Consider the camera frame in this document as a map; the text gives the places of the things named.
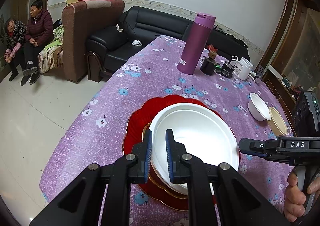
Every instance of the woman's hand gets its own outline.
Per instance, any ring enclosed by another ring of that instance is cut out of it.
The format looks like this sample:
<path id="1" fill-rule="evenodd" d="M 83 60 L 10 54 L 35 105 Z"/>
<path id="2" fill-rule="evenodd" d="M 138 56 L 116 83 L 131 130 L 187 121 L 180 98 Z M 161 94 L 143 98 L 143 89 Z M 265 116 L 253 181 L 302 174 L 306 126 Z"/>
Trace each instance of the woman's hand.
<path id="1" fill-rule="evenodd" d="M 306 201 L 306 196 L 301 192 L 297 186 L 298 178 L 296 174 L 291 171 L 288 176 L 288 186 L 285 189 L 284 200 L 284 216 L 289 222 L 294 222 L 298 217 L 303 216 L 305 208 L 302 206 Z M 320 194 L 320 177 L 314 180 L 308 187 L 307 193 L 316 193 L 315 200 Z"/>

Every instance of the yellow bowl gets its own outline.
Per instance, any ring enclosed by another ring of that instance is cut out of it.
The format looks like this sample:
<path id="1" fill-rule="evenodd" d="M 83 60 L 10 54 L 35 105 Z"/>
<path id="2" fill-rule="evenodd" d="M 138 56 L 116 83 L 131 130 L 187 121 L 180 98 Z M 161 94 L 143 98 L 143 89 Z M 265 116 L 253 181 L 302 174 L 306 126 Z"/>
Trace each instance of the yellow bowl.
<path id="1" fill-rule="evenodd" d="M 276 136 L 281 136 L 287 134 L 287 126 L 281 117 L 280 113 L 274 108 L 269 108 L 269 113 L 271 115 L 271 120 L 268 120 L 268 123 Z"/>
<path id="2" fill-rule="evenodd" d="M 66 0 L 67 5 L 78 2 L 78 0 Z"/>

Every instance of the wooden sofa leg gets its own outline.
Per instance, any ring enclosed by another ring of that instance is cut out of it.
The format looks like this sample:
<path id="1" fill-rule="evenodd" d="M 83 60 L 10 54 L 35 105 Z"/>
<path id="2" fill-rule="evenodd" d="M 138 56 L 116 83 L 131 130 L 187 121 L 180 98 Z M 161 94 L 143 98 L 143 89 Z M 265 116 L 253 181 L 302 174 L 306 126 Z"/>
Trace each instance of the wooden sofa leg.
<path id="1" fill-rule="evenodd" d="M 100 57 L 94 52 L 89 52 L 87 55 L 87 65 L 88 80 L 100 82 L 102 79 L 102 77 L 100 76 L 100 71 L 102 71 Z"/>

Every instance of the black leather sofa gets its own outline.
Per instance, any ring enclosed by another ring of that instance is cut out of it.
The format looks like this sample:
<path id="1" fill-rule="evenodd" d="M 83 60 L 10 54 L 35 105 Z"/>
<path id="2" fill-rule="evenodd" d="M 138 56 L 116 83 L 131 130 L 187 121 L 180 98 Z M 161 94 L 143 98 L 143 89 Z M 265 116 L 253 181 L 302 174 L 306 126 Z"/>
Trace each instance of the black leather sofa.
<path id="1" fill-rule="evenodd" d="M 91 34 L 86 41 L 88 79 L 99 82 L 102 76 L 110 76 L 126 61 L 159 35 L 168 35 L 186 41 L 193 21 L 160 11 L 133 6 L 124 12 L 116 26 L 109 26 Z M 134 46 L 134 40 L 143 46 Z M 250 60 L 248 47 L 231 35 L 212 30 L 207 45 L 212 44 L 218 54 L 231 59 L 233 55 Z"/>

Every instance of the wallpaper border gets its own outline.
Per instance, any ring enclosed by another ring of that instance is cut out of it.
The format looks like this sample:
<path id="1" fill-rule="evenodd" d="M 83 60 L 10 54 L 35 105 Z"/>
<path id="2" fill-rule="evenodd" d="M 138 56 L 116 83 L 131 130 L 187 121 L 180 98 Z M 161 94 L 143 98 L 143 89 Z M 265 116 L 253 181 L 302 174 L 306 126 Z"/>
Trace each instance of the wallpaper border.
<path id="1" fill-rule="evenodd" d="M 148 8 L 152 8 L 152 9 L 156 9 L 158 11 L 163 11 L 166 13 L 171 13 L 171 14 L 175 14 L 190 20 L 194 20 L 194 18 L 196 17 L 196 12 L 178 7 L 178 6 L 173 6 L 173 5 L 169 5 L 169 4 L 165 4 L 165 3 L 161 3 L 161 2 L 156 2 L 156 1 L 152 1 L 152 0 L 123 0 L 124 3 L 127 5 L 132 5 L 132 6 L 142 6 L 142 7 L 148 7 Z M 55 8 L 59 8 L 59 7 L 65 7 L 67 5 L 66 2 L 62 2 L 62 3 L 57 3 L 51 6 L 48 6 L 48 10 L 50 9 L 55 9 Z M 251 50 L 253 50 L 254 52 L 256 52 L 257 54 L 263 56 L 264 51 L 262 49 L 260 49 L 258 46 L 256 46 L 254 43 L 252 43 L 251 41 L 249 41 L 247 38 L 245 38 L 244 36 L 240 35 L 239 33 L 233 31 L 231 28 L 226 27 L 225 25 L 219 23 L 219 22 L 215 22 L 216 25 L 218 25 L 224 32 L 233 35 L 235 38 L 242 40 L 247 46 L 248 48 L 250 48 Z"/>

